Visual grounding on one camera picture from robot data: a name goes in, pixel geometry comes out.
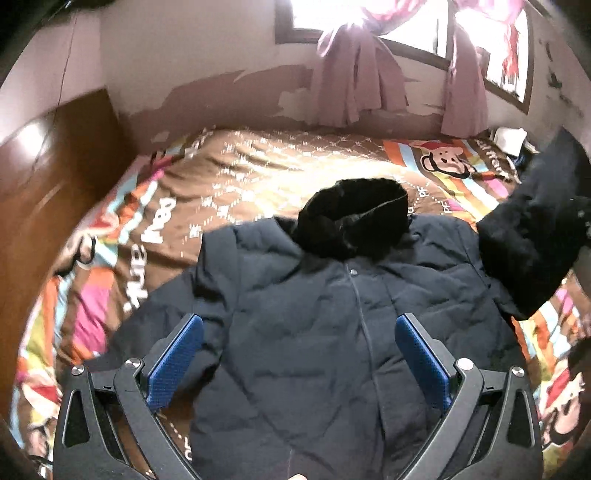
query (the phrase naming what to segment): white wall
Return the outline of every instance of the white wall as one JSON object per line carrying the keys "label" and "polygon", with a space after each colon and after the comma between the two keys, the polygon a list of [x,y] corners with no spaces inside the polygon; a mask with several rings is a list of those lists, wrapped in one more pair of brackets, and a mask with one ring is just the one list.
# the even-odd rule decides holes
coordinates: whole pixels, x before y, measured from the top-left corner
{"label": "white wall", "polygon": [[0,86],[0,144],[33,118],[61,103],[105,86],[100,64],[100,17],[80,12],[64,24],[42,28]]}
{"label": "white wall", "polygon": [[[253,72],[281,65],[311,68],[314,45],[275,45],[274,15],[275,0],[115,2],[103,11],[101,23],[102,64],[115,108],[133,124],[134,115],[149,111],[156,114],[174,89],[200,79],[235,72],[232,83],[236,85]],[[544,144],[562,124],[581,130],[577,109],[568,107],[559,99],[561,92],[548,86],[551,62],[545,52],[545,42],[549,41],[551,49],[556,50],[552,68],[564,83],[562,93],[575,105],[589,104],[585,92],[591,83],[556,30],[533,10],[532,24],[534,84],[529,114],[525,115],[488,92],[489,123],[492,127],[523,127],[535,142]],[[446,72],[413,60],[397,59],[407,77],[408,113],[423,117],[441,115]],[[274,87],[271,80],[274,78],[269,77],[269,85],[261,82],[260,92],[256,93],[262,98],[267,89]],[[191,96],[190,89],[185,92],[187,97]],[[272,116],[302,120],[307,98],[305,88],[286,89],[278,96],[277,111]],[[188,99],[187,108],[193,107],[204,108],[201,103],[193,105]],[[396,116],[400,115],[379,113],[377,119],[373,117],[371,125],[392,121]],[[161,117],[161,130],[168,131],[166,122],[177,120],[169,111]],[[188,120],[197,121],[195,116]],[[396,136],[395,126],[394,123],[385,133]],[[190,131],[191,127],[187,123],[182,128]],[[159,132],[150,132],[151,138]],[[137,129],[134,134],[136,137],[142,135]],[[591,141],[591,134],[585,135]],[[139,140],[145,148],[146,139]]]}

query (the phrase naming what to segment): jacket hood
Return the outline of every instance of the jacket hood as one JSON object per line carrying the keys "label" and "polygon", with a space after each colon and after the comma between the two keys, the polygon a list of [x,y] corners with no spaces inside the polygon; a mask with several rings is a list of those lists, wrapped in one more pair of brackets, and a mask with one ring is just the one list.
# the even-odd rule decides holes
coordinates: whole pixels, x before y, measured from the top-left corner
{"label": "jacket hood", "polygon": [[408,196],[389,179],[341,180],[317,192],[298,215],[292,238],[321,257],[349,258],[397,242],[408,231]]}

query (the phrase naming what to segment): metal bolt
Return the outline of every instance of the metal bolt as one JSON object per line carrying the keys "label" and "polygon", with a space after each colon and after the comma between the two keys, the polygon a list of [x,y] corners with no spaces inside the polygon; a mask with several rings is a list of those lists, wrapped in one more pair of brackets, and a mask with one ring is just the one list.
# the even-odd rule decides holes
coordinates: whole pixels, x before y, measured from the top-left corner
{"label": "metal bolt", "polygon": [[519,378],[522,378],[525,375],[525,372],[521,367],[513,367],[511,373]]}
{"label": "metal bolt", "polygon": [[125,365],[130,367],[138,368],[141,365],[142,361],[139,358],[130,358],[125,362]]}
{"label": "metal bolt", "polygon": [[75,365],[72,367],[72,375],[77,377],[78,375],[82,375],[84,373],[84,365]]}
{"label": "metal bolt", "polygon": [[474,368],[474,362],[469,358],[460,358],[457,361],[457,366],[459,366],[462,370],[472,370]]}

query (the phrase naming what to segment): bed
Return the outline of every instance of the bed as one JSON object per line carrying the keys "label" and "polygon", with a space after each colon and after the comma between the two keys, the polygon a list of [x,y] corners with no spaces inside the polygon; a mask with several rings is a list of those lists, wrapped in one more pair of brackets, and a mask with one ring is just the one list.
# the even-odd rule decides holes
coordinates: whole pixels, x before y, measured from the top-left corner
{"label": "bed", "polygon": [[[295,216],[307,199],[337,180],[389,177],[409,195],[408,213],[453,215],[473,227],[519,179],[486,138],[376,140],[310,132],[212,130],[155,153],[105,199],[82,234],[90,257],[74,252],[44,286],[21,341],[10,416],[29,454],[51,459],[61,391],[56,378],[105,351],[109,335],[153,289],[194,264],[202,233],[228,222]],[[544,470],[554,472],[590,420],[585,372],[569,354],[589,330],[591,301],[569,273],[555,295],[525,322],[514,321],[535,389]],[[190,402],[159,412],[168,434],[191,459]],[[120,420],[134,466],[152,475]],[[43,465],[40,471],[50,478]]]}

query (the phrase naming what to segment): black garment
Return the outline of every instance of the black garment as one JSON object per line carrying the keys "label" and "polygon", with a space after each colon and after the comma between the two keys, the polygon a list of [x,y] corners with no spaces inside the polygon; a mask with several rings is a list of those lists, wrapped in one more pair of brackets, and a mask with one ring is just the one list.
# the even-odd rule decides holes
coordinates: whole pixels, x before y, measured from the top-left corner
{"label": "black garment", "polygon": [[502,281],[522,317],[553,295],[587,242],[589,197],[589,158],[561,129],[532,161],[522,184],[478,222],[486,272]]}
{"label": "black garment", "polygon": [[394,341],[397,316],[414,313],[479,368],[525,363],[477,234],[407,207],[392,180],[344,180],[298,221],[206,233],[196,267],[154,291],[90,369],[145,355],[195,312],[205,345],[183,388],[207,378],[190,437],[204,479],[395,478],[436,421]]}

